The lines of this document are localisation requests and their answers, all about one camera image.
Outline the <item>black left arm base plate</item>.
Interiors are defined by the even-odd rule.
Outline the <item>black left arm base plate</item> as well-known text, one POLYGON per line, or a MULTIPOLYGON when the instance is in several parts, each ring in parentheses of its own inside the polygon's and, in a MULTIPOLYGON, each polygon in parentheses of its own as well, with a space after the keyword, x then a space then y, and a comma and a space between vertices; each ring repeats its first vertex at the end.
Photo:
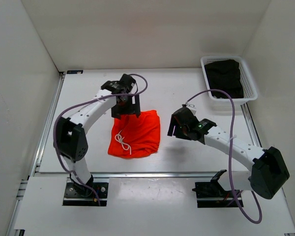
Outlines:
POLYGON ((93 189, 96 191, 99 201, 91 190, 86 189, 86 192, 83 192, 83 190, 75 186, 75 184, 68 178, 62 205, 75 207, 106 207, 109 183, 104 182, 103 180, 94 182, 93 189))

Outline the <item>orange shorts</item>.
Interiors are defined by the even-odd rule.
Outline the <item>orange shorts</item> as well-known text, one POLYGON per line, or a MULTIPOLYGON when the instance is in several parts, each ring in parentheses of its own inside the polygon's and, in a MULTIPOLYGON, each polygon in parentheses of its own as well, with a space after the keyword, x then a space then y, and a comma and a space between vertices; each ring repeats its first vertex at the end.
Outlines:
POLYGON ((108 154, 134 159, 158 152, 161 140, 160 117, 156 110, 141 112, 140 116, 122 115, 114 119, 108 154))

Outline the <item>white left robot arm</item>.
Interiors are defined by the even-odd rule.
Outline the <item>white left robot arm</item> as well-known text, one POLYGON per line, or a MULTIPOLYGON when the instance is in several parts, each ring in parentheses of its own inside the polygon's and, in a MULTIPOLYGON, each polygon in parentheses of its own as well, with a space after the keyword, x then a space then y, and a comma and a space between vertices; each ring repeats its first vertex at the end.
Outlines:
POLYGON ((140 116, 142 91, 132 92, 137 86, 135 77, 136 74, 123 74, 117 81, 106 81, 92 100, 65 109, 55 120, 53 146, 58 161, 83 197, 98 195, 85 159, 89 148, 87 133, 108 110, 117 119, 123 115, 140 116))

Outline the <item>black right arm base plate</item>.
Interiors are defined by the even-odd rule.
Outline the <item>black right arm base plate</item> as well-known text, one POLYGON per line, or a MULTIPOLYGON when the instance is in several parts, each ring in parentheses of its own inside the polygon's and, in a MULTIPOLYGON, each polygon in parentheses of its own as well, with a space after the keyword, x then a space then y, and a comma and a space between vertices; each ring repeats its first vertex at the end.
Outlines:
POLYGON ((238 207, 231 190, 224 190, 217 182, 195 182, 197 208, 238 207))

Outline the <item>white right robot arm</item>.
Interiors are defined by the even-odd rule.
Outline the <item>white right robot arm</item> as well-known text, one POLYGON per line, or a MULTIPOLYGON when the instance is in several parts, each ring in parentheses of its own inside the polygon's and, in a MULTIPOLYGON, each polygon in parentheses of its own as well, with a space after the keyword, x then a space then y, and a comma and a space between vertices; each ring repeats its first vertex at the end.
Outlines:
POLYGON ((250 190, 264 199, 272 199, 290 177, 281 152, 275 147, 264 149, 248 144, 209 119, 198 120, 195 112, 189 105, 176 110, 171 115, 168 136, 198 141, 231 154, 247 168, 246 172, 232 175, 235 190, 250 190))

